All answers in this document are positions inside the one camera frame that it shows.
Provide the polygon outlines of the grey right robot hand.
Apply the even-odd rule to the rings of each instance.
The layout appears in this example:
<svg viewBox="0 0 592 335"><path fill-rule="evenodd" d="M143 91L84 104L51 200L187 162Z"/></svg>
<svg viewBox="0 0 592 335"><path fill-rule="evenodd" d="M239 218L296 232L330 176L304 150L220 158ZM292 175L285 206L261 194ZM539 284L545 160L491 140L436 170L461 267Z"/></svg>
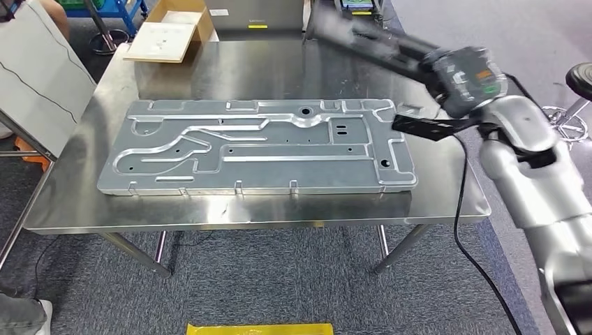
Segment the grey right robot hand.
<svg viewBox="0 0 592 335"><path fill-rule="evenodd" d="M462 119L508 92L508 80L484 47L435 50L424 58L443 92L441 107L453 119Z"/></svg>

